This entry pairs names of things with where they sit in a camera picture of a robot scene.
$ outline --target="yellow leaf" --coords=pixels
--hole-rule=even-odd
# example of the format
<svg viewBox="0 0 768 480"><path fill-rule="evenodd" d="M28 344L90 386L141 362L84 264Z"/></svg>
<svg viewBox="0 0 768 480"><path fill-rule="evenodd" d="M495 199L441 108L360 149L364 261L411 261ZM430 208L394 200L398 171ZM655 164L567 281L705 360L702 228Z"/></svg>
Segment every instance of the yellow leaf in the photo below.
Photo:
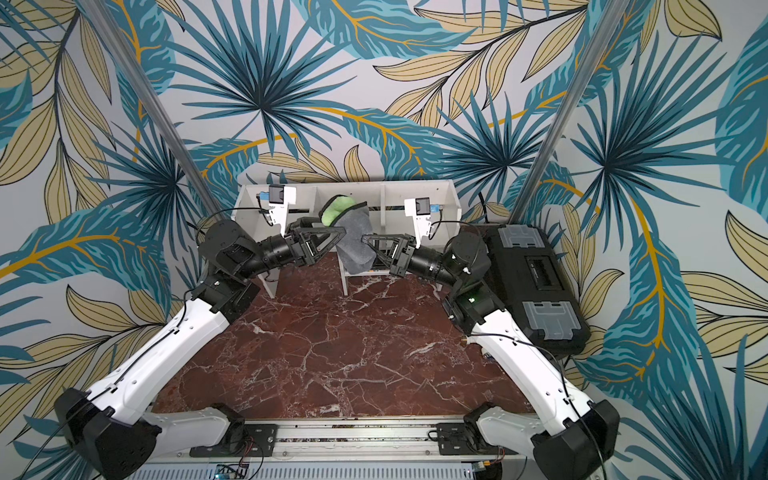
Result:
<svg viewBox="0 0 768 480"><path fill-rule="evenodd" d="M571 273L571 276L578 281L578 252L567 236L563 235L560 237L560 243L563 246L563 253L565 253L563 256L565 266L568 267L568 272Z"/></svg>
<svg viewBox="0 0 768 480"><path fill-rule="evenodd" d="M586 360L588 357L598 354L603 349L605 329L593 325L589 327L589 332L589 340L584 344L584 350L578 355L574 355L574 359Z"/></svg>
<svg viewBox="0 0 768 480"><path fill-rule="evenodd" d="M93 205L89 205L87 201L83 198L82 195L80 195L80 192L78 192L75 200L74 200L74 209L77 210L87 210L89 208L93 208Z"/></svg>
<svg viewBox="0 0 768 480"><path fill-rule="evenodd" d="M335 178L328 178L317 172L286 172L286 179L300 184L327 184L337 182Z"/></svg>
<svg viewBox="0 0 768 480"><path fill-rule="evenodd" d="M501 37L503 34L508 33L513 28L523 26L522 19L511 13L507 14L507 23L502 31L501 12L486 12L484 21L483 15L480 12L463 14L432 12L420 8L415 8L414 10L417 15L440 22L440 25L442 25L445 30L457 33L466 33L474 30L474 32L462 42L465 45L493 40L494 38Z"/></svg>
<svg viewBox="0 0 768 480"><path fill-rule="evenodd" d="M699 335L710 349L712 357L731 355L739 351L739 343L745 335L748 335L746 347L768 336L768 319L759 316L725 316L700 326Z"/></svg>
<svg viewBox="0 0 768 480"><path fill-rule="evenodd" d="M175 0L157 0L157 6L184 20L184 12L181 11L181 7Z"/></svg>
<svg viewBox="0 0 768 480"><path fill-rule="evenodd" d="M469 106L470 98L472 95L477 95L480 90L480 77L482 73L482 62L485 60L485 54L488 51L482 49L472 59L469 66L458 76L456 83L451 87L451 107L449 110L449 117L451 119L458 117L462 113L463 108Z"/></svg>
<svg viewBox="0 0 768 480"><path fill-rule="evenodd" d="M304 150L304 146L301 144L301 141L299 141L298 138L295 140L295 142L296 148L299 149L299 153L302 154L302 156L306 158L307 161L309 161L315 167L319 168L321 171L335 178L337 181L342 181L341 177L339 176L339 171L336 169L336 165L334 165L328 157L311 149L309 152L307 152Z"/></svg>
<svg viewBox="0 0 768 480"><path fill-rule="evenodd" d="M448 80L448 77L440 78L435 83L427 85L426 87L407 91L392 102L389 108L386 109L386 113L397 115L398 117L405 117L408 112L413 110L420 101L427 97L427 95L431 94L436 88L442 87L446 80Z"/></svg>
<svg viewBox="0 0 768 480"><path fill-rule="evenodd" d="M712 320L723 318L722 315L717 315L715 312L710 312L702 306L696 305L696 323L707 323Z"/></svg>
<svg viewBox="0 0 768 480"><path fill-rule="evenodd" d="M78 320L106 332L123 332L134 328L134 322L118 305L90 300L67 286L67 306Z"/></svg>
<svg viewBox="0 0 768 480"><path fill-rule="evenodd" d="M38 167L56 132L53 98L32 109L0 158L0 185L18 182Z"/></svg>
<svg viewBox="0 0 768 480"><path fill-rule="evenodd" d="M150 328L150 326L134 329L123 336L123 338L110 345L99 357L94 369L91 370L91 374L88 375L88 379L85 380L83 386L87 388L93 385L96 380L103 379L109 372L119 367L126 358L131 356L134 351L131 347L146 328Z"/></svg>
<svg viewBox="0 0 768 480"><path fill-rule="evenodd" d="M91 27L91 23L83 18L80 21L80 42L83 44L83 53L88 61L88 67L96 77L101 90L107 95L109 103L112 103L112 82L109 81L109 70L104 59L104 50L101 49L98 36Z"/></svg>
<svg viewBox="0 0 768 480"><path fill-rule="evenodd" d="M101 202L107 199L107 194L101 188L101 185L90 180L91 174L89 174L83 167L77 164L71 158L67 159L67 165L69 166L69 173L74 180L74 186L78 189L80 198L86 205L86 208L93 208L98 206Z"/></svg>
<svg viewBox="0 0 768 480"><path fill-rule="evenodd" d="M643 31L640 34L640 51L645 50L648 46L650 38L654 36L654 30L656 29L656 20L659 18L659 10L661 8L661 0L656 0L654 5L650 7L648 17L643 24Z"/></svg>
<svg viewBox="0 0 768 480"><path fill-rule="evenodd" d="M584 282L587 280L587 276L594 265L595 235L590 237L589 232L592 231L592 228L597 221L598 216L593 215L589 220L589 223L587 223L587 227L581 232L583 237L581 239L581 278L578 279L579 285L584 285Z"/></svg>
<svg viewBox="0 0 768 480"><path fill-rule="evenodd" d="M78 355L74 360L68 363L64 369L56 376L56 379L48 386L40 400L33 418L44 419L48 413L53 410L53 404L64 390L77 385L80 378L85 374L85 370L91 364L91 360L96 355L98 346L92 346L90 349Z"/></svg>
<svg viewBox="0 0 768 480"><path fill-rule="evenodd" d="M531 60L531 66L528 67L523 81L540 72L542 68L549 65L571 44L581 30L581 26L584 25L586 16L586 11L579 12L547 35L547 38L544 39L541 45L539 45L538 50L536 50L536 54L533 60Z"/></svg>
<svg viewBox="0 0 768 480"><path fill-rule="evenodd" d="M27 377L29 383L19 383L0 395L0 432L11 423L11 420L46 387L54 377L63 369L56 366L51 369L40 370Z"/></svg>
<svg viewBox="0 0 768 480"><path fill-rule="evenodd" d="M96 125L111 139L112 130L109 128L107 119L104 118L91 96L86 92L83 79L67 52L64 52L64 57L61 60L61 73L64 74L64 84L67 86L67 91L74 104L92 124Z"/></svg>
<svg viewBox="0 0 768 480"><path fill-rule="evenodd" d="M605 302L605 297L608 295L608 290L618 279L618 277L624 275L624 272L616 270L615 268L609 268L598 273L598 275L592 280L587 287L584 298L581 299L581 315L584 319L590 319L600 312Z"/></svg>
<svg viewBox="0 0 768 480"><path fill-rule="evenodd" d="M728 369L731 372L736 371L736 369L732 367L728 367ZM749 365L746 365L744 367L744 376L755 382L768 385L768 355L764 355Z"/></svg>
<svg viewBox="0 0 768 480"><path fill-rule="evenodd" d="M531 8L533 10L546 10L544 0L522 0L523 8ZM589 3L589 0L549 0L549 11L559 12L562 10L572 10ZM509 4L518 6L518 0L509 0Z"/></svg>
<svg viewBox="0 0 768 480"><path fill-rule="evenodd" d="M368 176L368 172L360 163L360 157L357 153L359 145L355 145L350 148L344 156L344 171L346 172L347 181L350 182L368 182L371 181L371 177Z"/></svg>
<svg viewBox="0 0 768 480"><path fill-rule="evenodd" d="M725 233L733 252L747 268L768 282L768 238L739 222L731 212L725 220Z"/></svg>
<svg viewBox="0 0 768 480"><path fill-rule="evenodd" d="M578 212L574 210L573 205L563 205L563 216L565 217L565 225L568 227L568 237L574 245L576 252L581 248L581 219L578 217Z"/></svg>
<svg viewBox="0 0 768 480"><path fill-rule="evenodd" d="M435 93L427 100L422 109L422 117L419 119L419 123L423 127L437 128L440 125L439 109L442 107L442 90L437 89Z"/></svg>
<svg viewBox="0 0 768 480"><path fill-rule="evenodd" d="M491 100L502 90L504 77L507 75L507 67L512 62L513 57L518 53L520 45L523 45L528 29L521 30L514 35L504 39L491 55L488 67L485 69L485 83L488 84L488 97L485 99L485 106L491 104Z"/></svg>
<svg viewBox="0 0 768 480"><path fill-rule="evenodd" d="M589 385L589 382L584 381L584 376L575 366L565 370L565 378L568 379L568 381L572 383L574 387L580 390L586 389L587 385Z"/></svg>
<svg viewBox="0 0 768 480"><path fill-rule="evenodd" d="M83 160L96 170L101 178L109 178L107 165L101 163L104 161L104 152L96 146L96 136L80 118L69 100L62 94L58 98L61 105L61 116L64 118L69 140L74 145L75 150L83 157Z"/></svg>
<svg viewBox="0 0 768 480"><path fill-rule="evenodd" d="M265 165L273 165L281 168L296 168L302 172L314 172L314 169L305 161L297 160L293 155L276 152L274 155L261 154L258 162Z"/></svg>
<svg viewBox="0 0 768 480"><path fill-rule="evenodd" d="M128 292L128 300L135 316L147 323L165 324L163 309L146 290Z"/></svg>
<svg viewBox="0 0 768 480"><path fill-rule="evenodd" d="M694 300L768 312L768 300L727 276L708 272L682 274L690 298Z"/></svg>
<svg viewBox="0 0 768 480"><path fill-rule="evenodd" d="M102 343L109 339L108 336L84 336L75 333L52 336L25 348L27 353L35 359L34 362L26 360L0 359L0 368L3 369L31 369L46 363L62 359L67 355L82 350L96 343Z"/></svg>
<svg viewBox="0 0 768 480"><path fill-rule="evenodd" d="M453 72L474 54L473 51L451 50L413 58L389 67L374 68L389 80L424 80L425 78L436 77L450 71Z"/></svg>
<svg viewBox="0 0 768 480"><path fill-rule="evenodd" d="M494 214L497 214L500 217L509 218L509 210L507 210L507 207L504 205L497 204L496 202L485 202L485 206Z"/></svg>
<svg viewBox="0 0 768 480"><path fill-rule="evenodd" d="M56 161L51 173L45 181L45 212L48 214L48 223L60 222L64 217L72 213L72 205L69 199L69 187L67 186L67 174L65 172L64 144L61 140L56 144Z"/></svg>
<svg viewBox="0 0 768 480"><path fill-rule="evenodd" d="M482 218L482 205L481 204L476 204L469 211L469 214L467 215L467 217L465 219L463 219L462 221L467 222L467 223L472 223L475 220L478 220L480 218Z"/></svg>
<svg viewBox="0 0 768 480"><path fill-rule="evenodd" d="M667 26L672 35L697 37L707 35L723 39L720 24L712 11L701 0L666 0Z"/></svg>
<svg viewBox="0 0 768 480"><path fill-rule="evenodd" d="M24 58L14 51L6 55L0 62L0 88L15 87L20 84L29 72L32 82L32 94L37 95L53 77L54 59L58 53L58 43L39 41L38 46L48 58L40 55L29 43L22 43L18 50Z"/></svg>
<svg viewBox="0 0 768 480"><path fill-rule="evenodd" d="M37 6L26 0L11 0L10 3L26 18L26 21L22 21L16 16L15 12L11 13L14 20L19 22L24 30L34 30L35 28L43 30L55 26L56 23L48 18L45 13L48 13L59 24L63 25L72 20L72 16L74 16L74 12L77 9L74 2L70 0L36 0L34 3ZM34 27L29 26L28 22L31 22Z"/></svg>

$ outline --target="wall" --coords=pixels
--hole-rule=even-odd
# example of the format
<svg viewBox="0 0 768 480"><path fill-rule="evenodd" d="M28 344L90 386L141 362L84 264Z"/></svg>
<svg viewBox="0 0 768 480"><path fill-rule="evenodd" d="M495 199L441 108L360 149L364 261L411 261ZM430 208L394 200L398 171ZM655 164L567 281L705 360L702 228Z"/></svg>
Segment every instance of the wall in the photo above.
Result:
<svg viewBox="0 0 768 480"><path fill-rule="evenodd" d="M617 478L766 478L768 5L683 3L582 101L527 220L589 317L568 376L623 416Z"/></svg>
<svg viewBox="0 0 768 480"><path fill-rule="evenodd" d="M200 208L183 172L74 2L37 4L45 11L14 0L19 13L0 26L3 478L55 430L62 389L87 387L150 339L200 270ZM157 65L174 56L165 14L114 4L141 26L142 65L162 91L173 72ZM91 478L63 444L51 441L28 478Z"/></svg>
<svg viewBox="0 0 768 480"><path fill-rule="evenodd" d="M179 2L161 99L224 206L238 182L452 178L466 218L480 194L508 215L605 1L416 3Z"/></svg>

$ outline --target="cloth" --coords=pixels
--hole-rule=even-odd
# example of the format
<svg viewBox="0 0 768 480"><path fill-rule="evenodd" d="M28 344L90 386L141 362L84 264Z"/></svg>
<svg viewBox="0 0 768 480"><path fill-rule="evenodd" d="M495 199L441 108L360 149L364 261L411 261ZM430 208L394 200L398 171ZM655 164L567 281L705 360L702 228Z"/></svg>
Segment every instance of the cloth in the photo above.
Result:
<svg viewBox="0 0 768 480"><path fill-rule="evenodd" d="M373 233L367 202L356 204L351 197L336 195L320 210L326 227L344 227L346 235L336 244L336 252L347 272L355 275L371 270L376 252L362 236Z"/></svg>

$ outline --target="cable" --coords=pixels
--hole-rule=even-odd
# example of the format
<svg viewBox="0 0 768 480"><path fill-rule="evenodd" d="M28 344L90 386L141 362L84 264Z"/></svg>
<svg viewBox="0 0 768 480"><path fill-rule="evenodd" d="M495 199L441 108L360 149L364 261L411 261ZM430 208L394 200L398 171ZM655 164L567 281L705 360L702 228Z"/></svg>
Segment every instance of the cable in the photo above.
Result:
<svg viewBox="0 0 768 480"><path fill-rule="evenodd" d="M440 229L440 225L439 225L439 224L441 224L441 223L443 223L443 222L442 222L442 208L440 209L440 220L438 220L438 221L436 221L436 222L435 222L435 224L437 225L437 228L435 228L435 231L434 231L434 232L432 232L431 234L429 234L429 239L430 239L430 240L431 240L431 239L433 239L433 238L435 238L435 235L437 234L437 230L439 230L439 229Z"/></svg>
<svg viewBox="0 0 768 480"><path fill-rule="evenodd" d="M261 216L262 216L262 217L264 217L264 221L266 222L266 224L267 224L267 225L269 225L270 227L274 226L274 223L272 223L272 222L270 221L270 219L266 218L266 214L264 213L264 212L267 212L267 213L268 213L268 212L269 212L269 210L264 210L264 209L261 207L261 196L260 196L260 195L258 195L258 196L256 197L256 201L259 203L259 209L261 210Z"/></svg>
<svg viewBox="0 0 768 480"><path fill-rule="evenodd" d="M72 420L72 419L73 419L73 418L74 418L74 417L75 417L75 416L76 416L78 413L82 412L82 411L83 411L83 409L84 409L85 407L87 407L88 405L90 405L90 404L91 404L91 403L92 403L94 400L96 400L96 399L97 399L97 398L99 398L100 396L104 395L106 392L109 392L109 389L105 389L105 390L104 390L102 393L99 393L98 395L96 395L94 398L92 398L92 399L90 400L90 402L86 402L86 403L84 403L84 404L83 404L83 405L82 405L82 406L81 406L79 409L75 410L75 412L74 412L72 415L70 415L70 416L69 416L69 418L67 418L66 420L64 420L64 421L63 421L63 423L62 423L61 425L59 425L59 426L58 426L58 428L57 428L56 430L54 430L54 432L51 434L51 436L49 436L49 437L48 437L48 438L45 440L45 442L43 442L43 444L40 446L40 448L38 449L38 451L35 453L35 456L33 456L33 457L31 458L31 460L29 461L29 463L27 464L27 466L24 468L24 471L22 472L22 474L21 474L21 475L18 477L18 480L24 480L24 475L27 475L27 472L29 471L29 467L31 467L31 466L32 466L32 463L33 463L35 460L37 460L37 459L38 459L38 456L39 456L39 455L42 453L42 451L43 451L43 449L45 448L45 446L46 446L46 445L47 445L47 444L48 444L48 443L49 443L49 442L50 442L50 441L51 441L51 440L52 440L52 439L53 439L53 438L56 436L56 434L57 434L57 433L59 433L59 432L61 431L61 429L63 429L63 428L65 427L65 425L67 425L67 424L69 423L69 421L70 421L70 420Z"/></svg>
<svg viewBox="0 0 768 480"><path fill-rule="evenodd" d="M184 300L184 297L185 297L185 296L187 296L187 294L188 294L189 292L191 292L191 291L192 291L192 289L189 289L189 290L187 290L186 292L182 293L182 294L181 294L181 299L182 299L182 300ZM181 325L181 322L183 322L183 321L184 321L184 317L185 317L186 315L187 315L187 301L185 300L185 301L184 301L184 309L182 310L182 313L181 313L181 317L179 318L179 321L178 321L178 323L176 324L176 327L175 327L176 329L178 329L179 325ZM126 368L126 369L125 369L125 370L124 370L124 371L123 371L121 374L120 374L120 376L118 377L118 379L117 379L117 380L115 380L115 381L114 381L114 383L113 383L112 385L113 385L113 386L117 386L117 384L118 384L118 383L119 383L119 382L120 382L120 381L121 381L123 378L125 378L125 374L126 374L126 373L128 373L128 370L130 370L131 368L133 368L133 366L134 366L134 365L136 365L136 363L137 363L139 360L141 360L141 357L143 357L144 355L146 355L146 353L147 353L147 352L149 352L150 350L152 350L152 349L153 349L153 348L154 348L154 347L155 347L155 346L156 346L158 343L160 343L160 342L162 342L163 340L165 340L165 339L166 339L166 338L167 338L167 337L168 337L168 336L169 336L171 333L173 333L173 332L174 332L174 329L171 329L171 330L169 330L169 331L168 331L168 333L166 333L165 335L163 335L163 336L162 336L162 337L161 337L161 338L160 338L160 339L159 339L157 342L155 342L155 343L153 343L152 345L150 345L149 347L147 347L147 349L146 349L145 351L143 351L143 352L142 352L142 353L141 353L141 354L140 354L140 355L139 355L139 356L138 356L138 357L137 357L137 358L136 358L136 359L135 359L135 360L132 362L132 364L130 364L130 365L129 365L129 366L128 366L128 367L127 367L127 368ZM93 402L94 402L94 401L95 401L97 398L99 398L100 396L104 395L106 392L109 392L110 390L111 390L111 388L107 388L107 389L105 389L105 390L104 390L102 393L99 393L99 394L98 394L98 395L96 395L94 398L90 399L90 400L88 401L88 403L85 403L85 404L83 404L83 406L81 406L81 407L80 407L80 408L79 408L79 409L78 409L78 410L77 410L75 413L73 413L73 414L72 414L72 415L71 415L71 416L70 416L68 419L66 419L66 420L65 420L65 421L64 421L64 422L63 422L61 425L59 425L59 427L58 427L58 428L55 430L55 432L53 432L53 434L52 434L51 436L49 436L49 437L48 437L48 439L47 439L47 440L45 440L45 442L43 443L43 445L42 445L42 446L41 446L41 447L38 449L38 451L35 453L35 456L34 456L34 457L32 457L32 460L30 460L30 461L29 461L29 463L27 464L27 467L24 469L24 471L23 471L23 473L21 474L21 476L19 476L19 477L18 477L18 480L24 480L24 475L26 475L26 474L27 474L27 471L29 470L29 467L31 467L32 463L33 463L33 462L34 462L34 461L37 459L37 457L38 457L38 456L40 455L40 453L43 451L43 449L45 448L45 446L46 446L46 445L47 445L47 444L48 444L48 443L49 443L49 442L50 442L50 441L51 441L51 440L52 440L52 439L53 439L53 438L56 436L56 434L57 434L57 433L59 433L59 432L61 431L61 429L63 429L63 428L64 428L64 426L65 426L65 425L67 425L67 423L69 423L69 421L70 421L70 420L72 420L72 419L73 419L73 418L74 418L74 417L75 417L75 416L76 416L78 413L80 413L80 412L81 412L81 411L82 411L82 410L83 410L85 407L87 407L89 404L92 404L92 403L93 403Z"/></svg>
<svg viewBox="0 0 768 480"><path fill-rule="evenodd" d="M520 471L520 473L518 474L518 477L515 480L520 480L520 478L523 477L523 473L525 473L525 467L527 466L528 466L528 457L525 457L525 463L523 463L523 469Z"/></svg>
<svg viewBox="0 0 768 480"><path fill-rule="evenodd" d="M261 471L261 466L264 465L264 449L261 448L261 445L257 445L259 448L259 453L261 453L261 462L259 462L259 468L256 469L256 471L251 475L248 480L253 480L256 478L256 475L259 475L259 472Z"/></svg>
<svg viewBox="0 0 768 480"><path fill-rule="evenodd" d="M144 355L146 355L146 354L147 354L147 352L149 352L150 350L152 350L152 349L153 349L153 348L154 348L154 347L155 347L155 346L156 346L158 343L160 343L160 342L162 342L163 340L165 340L166 338L168 338L168 336L169 336L169 335L171 335L172 333L174 333L174 330L175 330L175 329L176 329L176 330L178 330L179 326L181 325L181 322L183 322L183 321L184 321L184 317L187 315L187 301L184 299L184 297L185 297L185 296L187 296L187 294L188 294L189 292L191 292L192 290L193 290L193 289L189 289L189 290L187 290L186 292L184 292L184 293L182 293L182 294L181 294L181 299L184 301L184 309L182 310L182 313L181 313L181 317L179 318L179 321L176 323L176 326L175 326L174 328L172 328L172 329L168 330L168 332L167 332L165 335L163 335L163 336L162 336L162 337L161 337L161 338L160 338L160 339L159 339L157 342L153 343L152 345L150 345L149 347L147 347L147 349L146 349L145 351L143 351L141 354L139 354L139 356L138 356L138 357L136 357L136 359L135 359L135 360L132 362L132 364L130 364L130 365L129 365L129 366L128 366L128 367L127 367L125 370L123 370L123 372L120 374L120 376L118 377L118 379L117 379L117 380L115 380L115 381L114 381L114 383L113 383L112 385L114 385L114 386L117 386L117 385L118 385L118 383L119 383L119 382L120 382L120 381L121 381L123 378L125 378L125 374L126 374L126 373L128 373L128 370L130 370L131 368L133 368L133 366L134 366L134 365L136 365L136 364L138 363L138 361L139 361L139 360L141 360L141 357L143 357Z"/></svg>
<svg viewBox="0 0 768 480"><path fill-rule="evenodd" d="M482 250L482 248L485 246L485 242L482 241L483 234L482 234L482 231L480 230L480 228L477 225L473 224L473 223L462 222L460 220L438 220L438 221L434 222L432 225L438 225L439 226L441 223L460 223L461 225L469 225L470 227L474 228L477 231L478 237L480 237L480 242L478 242L478 248L475 251L475 258L472 259L472 262L470 263L470 265L475 265L475 262L477 261L478 257L480 256L480 250ZM448 243L445 245L444 251L448 249L448 246L451 244L451 241L454 238L455 237L451 237L451 240L448 240Z"/></svg>
<svg viewBox="0 0 768 480"><path fill-rule="evenodd" d="M558 368L560 369L560 380L562 381L562 384L563 384L563 393L565 394L566 397L568 396L568 387L566 386L566 383L565 383L565 371L563 370L563 366L560 365L560 363L557 361L557 359L554 357L554 355L552 355L552 352L550 352L546 348L540 347L538 345L534 345L533 343L524 342L524 341L522 341L520 339L516 339L513 336L503 335L501 333L473 333L472 335L467 335L467 337L470 337L470 336L500 336L502 338L510 339L512 342L520 343L521 345L532 346L532 347L534 347L536 349L539 349L542 352L546 353L547 355L550 356L550 358L552 358L552 362L555 365L557 365ZM584 426L584 429L587 431L587 435L589 435L589 438L592 441L592 444L594 445L594 449L598 452L598 458L600 459L600 468L601 468L601 470L603 472L603 479L607 480L608 476L607 476L607 473L605 471L605 460L603 460L603 452L600 450L600 444L598 444L598 440L594 437L594 434L592 433L592 430L589 428L589 425L587 425L587 423L581 417L581 413L578 412L578 410L574 406L573 402L568 402L568 405L571 406L571 408L573 409L574 413L576 414L578 419L581 421L581 424Z"/></svg>
<svg viewBox="0 0 768 480"><path fill-rule="evenodd" d="M213 214L211 214L211 215L208 215L208 216L207 216L207 217L205 217L204 219L200 220L199 224L197 225L197 228L195 228L195 231L194 231L194 241L195 241L195 243L197 243L197 236L200 234L200 230L202 230L202 229L203 229L203 227L205 226L205 223L206 223L208 220L210 220L211 218L213 218L214 216L218 215L218 214L223 214L224 212L231 212L232 210L258 210L258 211L260 211L260 212L261 212L261 214L262 214L262 215L264 215L264 212L265 212L265 211L268 211L268 210L264 210L264 209L261 207L261 199L258 199L258 201L259 201L259 206L258 206L258 207L233 207L233 208L223 208L223 209L221 209L221 210L219 210L219 211L217 211L217 212L215 212L215 213L213 213Z"/></svg>

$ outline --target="blue palm leaf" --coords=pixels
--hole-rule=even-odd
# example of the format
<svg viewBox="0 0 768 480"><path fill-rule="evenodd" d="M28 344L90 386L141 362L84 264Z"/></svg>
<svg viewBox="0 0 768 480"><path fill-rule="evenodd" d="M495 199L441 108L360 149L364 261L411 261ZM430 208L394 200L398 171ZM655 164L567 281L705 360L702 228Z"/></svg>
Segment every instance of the blue palm leaf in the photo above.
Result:
<svg viewBox="0 0 768 480"><path fill-rule="evenodd" d="M499 203L505 193L508 174L518 175L520 170L531 167L548 124L543 124L546 120L543 115L531 119L530 114L515 123L507 100L501 127L495 106L491 103L493 127L489 127L474 95L470 101L471 114L459 105L470 131L440 112L458 134L436 132L435 142L443 149L434 171L441 178L453 179L456 187L463 186L458 195L462 198L468 195L469 204L481 192L488 200Z"/></svg>
<svg viewBox="0 0 768 480"><path fill-rule="evenodd" d="M170 26L163 11L151 0L106 2L106 6L126 35L152 88L157 94L163 93L174 77L174 53L166 45L171 40ZM125 114L134 125L146 125L149 117L136 92L120 69L117 74Z"/></svg>
<svg viewBox="0 0 768 480"><path fill-rule="evenodd" d="M32 83L29 73L15 87L0 88L0 148L11 141L16 128L32 111Z"/></svg>
<svg viewBox="0 0 768 480"><path fill-rule="evenodd" d="M306 25L357 58L416 58L448 51L471 32L454 33L413 13L406 0L293 0Z"/></svg>
<svg viewBox="0 0 768 480"><path fill-rule="evenodd" d="M169 42L167 45L170 48L207 70L203 72L183 65L174 66L179 73L207 86L176 84L172 88L219 98L216 102L185 104L196 108L216 109L196 118L221 118L241 114L251 114L255 118L260 115L271 153L274 153L278 136L287 139L295 135L307 150L310 148L307 137L313 137L327 145L327 141L318 131L337 134L328 123L338 124L339 120L324 114L322 109L346 107L337 102L318 100L317 97L345 83L324 85L322 82L347 64L320 73L316 71L345 45L320 51L325 43L323 40L299 56L296 52L297 45L305 42L309 26L304 25L289 40L290 2L283 3L279 18L274 2L268 3L266 29L262 38L259 2L251 2L249 27L245 22L245 11L240 0L232 1L234 25L217 2L214 2L218 24L215 25L194 3L184 1L205 27L208 36L183 19L177 20L212 60L183 45ZM285 144L295 157L299 157L299 151L292 141L286 141Z"/></svg>
<svg viewBox="0 0 768 480"><path fill-rule="evenodd" d="M655 219L647 207L644 195L691 205L666 193L658 186L659 181L719 188L660 170L660 167L723 163L715 155L692 151L714 144L714 139L688 143L674 141L676 136L714 118L715 113L710 112L684 121L694 108L722 85L730 73L730 69L727 69L715 78L710 78L722 57L702 68L715 45L684 69L684 63L693 57L698 41L699 38L691 42L677 60L670 59L673 46L661 62L656 62L657 35L643 71L638 46L627 86L622 88L622 74L619 70L615 69L612 73L614 91L611 105L608 104L606 92L599 91L599 113L591 105L585 107L594 133L588 133L586 128L579 125L584 141L571 141L588 159L596 163L598 173L576 207L589 203L582 228L586 227L593 214L597 214L598 221L589 234L594 234L604 224L606 247L610 241L612 223L616 224L620 245L624 244L626 220L633 237L637 236L635 211L638 208L647 212L647 221L656 230Z"/></svg>
<svg viewBox="0 0 768 480"><path fill-rule="evenodd" d="M768 18L750 37L717 115L717 154L731 160L721 183L734 200L768 220Z"/></svg>
<svg viewBox="0 0 768 480"><path fill-rule="evenodd" d="M162 240L126 210L79 210L39 227L19 250L5 254L0 265L0 294L28 283L96 272L129 290L148 290L164 312L170 309ZM15 278L7 280L11 274Z"/></svg>
<svg viewBox="0 0 768 480"><path fill-rule="evenodd" d="M195 224L200 218L200 209L185 191L185 188L190 187L183 183L184 171L177 164L165 140L155 131L154 124L149 122L148 128L138 126L138 129L143 141L133 139L126 131L123 132L130 139L130 145L117 138L112 139L125 154L98 145L113 160L105 161L106 165L125 172L131 177L130 180L91 180L126 187L102 204L113 205L117 210L132 208L134 214L159 240L164 239L168 233L171 254L177 258L176 245L179 243L187 250L184 238L192 237L190 223Z"/></svg>
<svg viewBox="0 0 768 480"><path fill-rule="evenodd" d="M658 434L634 421L621 421L645 439L675 464L688 478L716 480L744 478L757 480L766 474L766 439L768 439L768 409L757 426L757 435L749 444L744 390L744 355L746 336L739 345L733 386L733 420L707 344L697 336L703 369L691 351L679 353L693 366L694 391L688 382L678 382L667 389L664 401L654 401L642 408ZM664 464L657 454L637 445L627 452L646 460L670 478L679 475Z"/></svg>

